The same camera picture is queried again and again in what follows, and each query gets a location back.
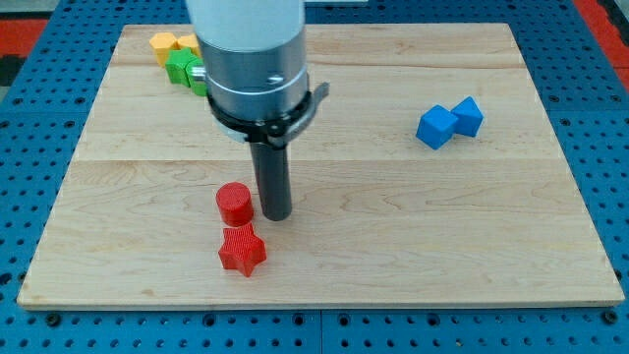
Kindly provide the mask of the green block behind arm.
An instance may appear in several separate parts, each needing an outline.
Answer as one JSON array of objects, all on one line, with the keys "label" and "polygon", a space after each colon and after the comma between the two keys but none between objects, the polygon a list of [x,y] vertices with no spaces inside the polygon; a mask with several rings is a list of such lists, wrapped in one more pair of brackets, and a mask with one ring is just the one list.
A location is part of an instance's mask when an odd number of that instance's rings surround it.
[{"label": "green block behind arm", "polygon": [[189,62],[186,66],[186,74],[191,91],[195,95],[206,96],[207,86],[205,83],[205,69],[203,61],[200,58],[196,58]]}]

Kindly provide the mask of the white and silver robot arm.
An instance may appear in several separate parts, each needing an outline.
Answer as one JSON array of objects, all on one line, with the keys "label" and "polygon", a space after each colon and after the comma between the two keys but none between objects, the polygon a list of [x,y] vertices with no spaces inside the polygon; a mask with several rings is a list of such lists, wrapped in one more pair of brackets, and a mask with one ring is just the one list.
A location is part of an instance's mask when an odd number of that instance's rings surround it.
[{"label": "white and silver robot arm", "polygon": [[316,112],[309,91],[302,0],[187,0],[207,98],[240,142],[283,146]]}]

